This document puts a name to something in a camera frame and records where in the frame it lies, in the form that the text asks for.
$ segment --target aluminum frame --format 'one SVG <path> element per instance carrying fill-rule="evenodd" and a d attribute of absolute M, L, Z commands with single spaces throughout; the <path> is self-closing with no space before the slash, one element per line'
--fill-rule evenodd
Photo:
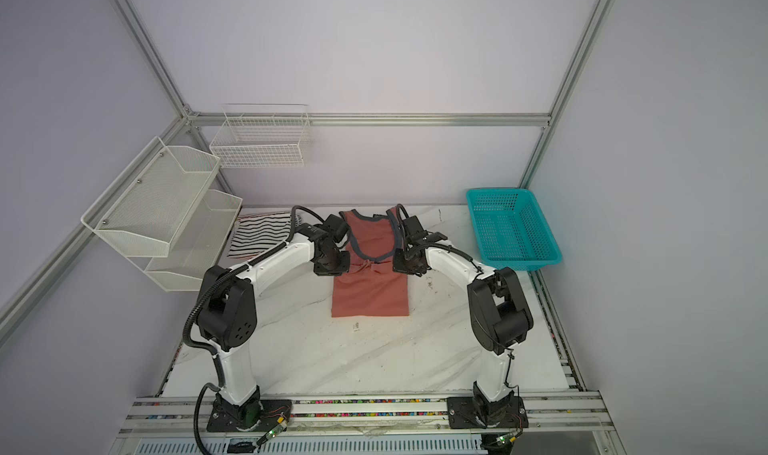
<path fill-rule="evenodd" d="M 293 413 L 305 415 L 291 420 L 293 435 L 359 435 L 361 433 L 496 433 L 498 429 L 453 430 L 448 426 L 445 399 L 470 397 L 471 391 L 450 393 L 383 393 L 359 396 L 307 395 L 290 396 L 294 402 Z M 392 398 L 430 400 L 401 403 L 367 403 Z M 613 421 L 597 391 L 521 392 L 525 402 L 530 428 L 526 431 L 615 431 Z M 276 398 L 264 396 L 265 400 Z M 366 403 L 305 403 L 306 401 L 332 401 L 355 399 Z M 196 397 L 146 397 L 137 398 L 118 438 L 188 437 Z M 200 419 L 206 421 L 212 412 L 213 397 L 205 397 L 200 405 Z M 380 412 L 430 412 L 433 415 L 390 415 L 328 417 L 334 413 Z M 242 437 L 242 432 L 217 433 L 217 436 Z"/>
<path fill-rule="evenodd" d="M 558 126 L 558 122 L 562 117 L 565 106 L 571 98 L 571 94 L 574 91 L 581 72 L 584 70 L 584 66 L 587 63 L 592 47 L 594 47 L 594 44 L 598 39 L 600 28 L 608 16 L 614 1 L 615 0 L 597 0 L 595 2 L 594 7 L 592 8 L 592 13 L 587 21 L 587 25 L 584 28 L 584 32 L 581 34 L 581 39 L 576 47 L 576 51 L 573 54 L 573 58 L 571 58 L 571 63 L 568 65 L 568 70 L 565 72 L 563 82 L 558 90 L 558 95 L 554 98 L 552 110 L 550 110 L 549 113 L 551 117 L 549 125 L 542 129 L 542 133 L 536 143 L 531 159 L 528 161 L 528 166 L 525 167 L 525 172 L 520 179 L 520 188 L 528 188 L 531 185 L 533 175 L 536 173 L 538 166 L 542 163 L 544 152 L 552 141 L 554 130 Z"/>
<path fill-rule="evenodd" d="M 178 90 L 173 78 L 170 76 L 167 66 L 165 66 L 159 51 L 154 46 L 149 31 L 144 27 L 140 20 L 139 14 L 134 8 L 133 3 L 130 0 L 110 0 L 120 20 L 125 24 L 130 37 L 137 44 L 142 57 L 144 57 L 151 72 L 158 80 L 160 86 L 164 90 L 165 95 L 174 106 L 174 110 L 178 114 L 178 118 L 173 121 L 170 127 L 162 134 L 161 138 L 164 142 L 170 143 L 179 133 L 188 132 L 192 135 L 193 140 L 200 146 L 201 149 L 210 151 L 207 147 L 207 143 L 204 137 L 200 133 L 200 127 L 211 126 L 221 124 L 224 122 L 224 114 L 218 113 L 196 113 L 188 104 L 184 102 L 184 98 Z M 538 126 L 542 127 L 542 133 L 536 144 L 536 147 L 532 153 L 528 165 L 525 169 L 523 177 L 520 182 L 522 188 L 527 188 L 533 176 L 535 175 L 538 166 L 542 161 L 542 156 L 552 141 L 552 136 L 559 119 L 562 116 L 565 106 L 568 104 L 568 100 L 574 90 L 581 72 L 583 71 L 586 60 L 589 53 L 594 46 L 594 43 L 600 32 L 600 27 L 603 24 L 614 0 L 597 0 L 588 23 L 582 33 L 581 40 L 573 54 L 571 63 L 568 66 L 568 70 L 563 78 L 562 85 L 558 90 L 552 110 L 549 114 L 531 114 L 531 113 L 486 113 L 486 114 L 311 114 L 310 123 L 315 126 Z M 115 180 L 110 186 L 110 189 L 114 190 L 114 195 L 118 196 L 120 193 L 120 186 L 127 180 L 131 179 L 131 175 L 140 169 L 143 163 L 147 160 L 141 157 L 137 157 L 131 164 L 123 171 L 123 173 Z M 231 187 L 226 181 L 225 177 L 219 173 L 217 176 L 221 187 L 224 191 L 232 193 Z M 78 256 L 87 247 L 88 242 L 93 237 L 93 234 L 84 225 L 80 224 L 61 246 L 48 258 L 41 268 L 39 268 L 32 277 L 24 284 L 24 286 L 17 291 L 12 300 L 4 307 L 0 308 L 0 354 L 7 348 L 9 342 L 14 337 L 15 333 L 19 333 L 18 328 L 24 325 L 24 322 L 28 320 L 36 309 L 41 305 L 46 296 L 52 293 L 52 289 L 60 282 L 60 280 L 71 269 L 72 264 L 78 259 Z M 560 327 L 557 314 L 554 312 L 554 307 L 549 299 L 544 279 L 540 272 L 534 272 L 532 274 L 534 279 L 534 286 L 537 286 L 537 292 L 539 299 L 542 302 L 542 307 L 545 311 L 548 323 L 550 324 L 551 331 L 555 335 L 556 345 L 561 350 L 561 354 L 564 354 L 562 361 L 568 363 L 573 371 L 573 376 L 577 386 L 583 390 L 583 381 L 581 374 L 578 372 L 573 359 L 570 355 L 570 347 L 567 340 L 562 335 L 562 329 Z M 560 392 L 557 393 L 557 397 L 563 397 L 565 400 L 577 400 L 579 397 L 589 396 L 590 393 L 596 392 Z M 523 397 L 526 398 L 528 403 L 528 397 L 531 394 L 523 393 Z M 546 397 L 555 397 L 555 393 L 549 393 Z M 169 402 L 173 399 L 158 399 L 158 403 Z M 562 415 L 561 418 L 565 420 L 564 423 L 569 425 L 571 418 L 576 418 L 574 414 L 568 409 L 564 413 L 556 411 L 557 415 Z M 146 436 L 159 436 L 162 432 L 162 427 L 170 428 L 166 419 L 154 419 L 150 424 L 154 427 L 152 434 Z M 536 431 L 542 428 L 540 423 L 533 421 L 535 424 L 530 430 Z M 185 433 L 189 433 L 191 423 L 188 423 L 188 427 L 184 428 Z M 602 433 L 599 441 L 603 441 L 605 451 L 612 451 L 623 454 L 623 448 L 620 446 L 618 435 L 615 432 L 615 428 L 610 423 L 610 429 L 606 428 L 608 425 L 601 425 L 601 429 L 589 429 L 596 433 Z M 136 429 L 131 429 L 131 433 L 121 433 L 118 435 L 118 440 L 125 438 L 135 438 Z"/>

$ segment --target white wire basket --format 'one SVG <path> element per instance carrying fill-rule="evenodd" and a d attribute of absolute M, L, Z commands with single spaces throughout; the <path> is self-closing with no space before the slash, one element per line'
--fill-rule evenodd
<path fill-rule="evenodd" d="M 94 207 L 82 218 L 124 257 L 168 257 L 219 170 L 210 153 L 158 138 L 150 144 L 157 153 L 110 209 L 93 225 Z"/>
<path fill-rule="evenodd" d="M 312 145 L 305 104 L 226 104 L 210 144 L 224 168 L 302 167 Z"/>
<path fill-rule="evenodd" d="M 206 191 L 168 257 L 152 258 L 144 273 L 166 291 L 198 291 L 206 270 L 218 262 L 242 203 L 223 191 Z"/>

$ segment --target teal plastic basket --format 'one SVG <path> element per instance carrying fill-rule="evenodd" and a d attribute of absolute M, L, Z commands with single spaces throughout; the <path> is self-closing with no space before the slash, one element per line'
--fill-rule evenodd
<path fill-rule="evenodd" d="M 522 188 L 467 191 L 480 258 L 493 268 L 538 270 L 562 255 L 533 193 Z"/>

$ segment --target black and white striped fabric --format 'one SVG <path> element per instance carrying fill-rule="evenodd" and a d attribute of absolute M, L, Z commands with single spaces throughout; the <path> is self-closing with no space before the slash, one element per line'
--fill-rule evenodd
<path fill-rule="evenodd" d="M 301 215 L 296 214 L 296 225 Z M 279 244 L 290 232 L 290 213 L 248 214 L 237 217 L 229 258 L 253 258 Z"/>

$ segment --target white wall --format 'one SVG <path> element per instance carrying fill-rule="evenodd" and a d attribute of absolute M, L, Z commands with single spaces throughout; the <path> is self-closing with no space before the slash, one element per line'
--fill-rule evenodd
<path fill-rule="evenodd" d="M 223 172 L 245 204 L 466 203 L 467 188 L 517 186 L 540 130 L 316 127 L 305 167 Z"/>
<path fill-rule="evenodd" d="M 133 0 L 197 111 L 548 112 L 594 0 Z"/>
<path fill-rule="evenodd" d="M 768 0 L 617 0 L 532 189 L 630 454 L 764 453 Z"/>
<path fill-rule="evenodd" d="M 109 0 L 0 0 L 0 305 L 174 119 Z M 94 241 L 0 356 L 0 452 L 106 453 L 194 295 Z"/>

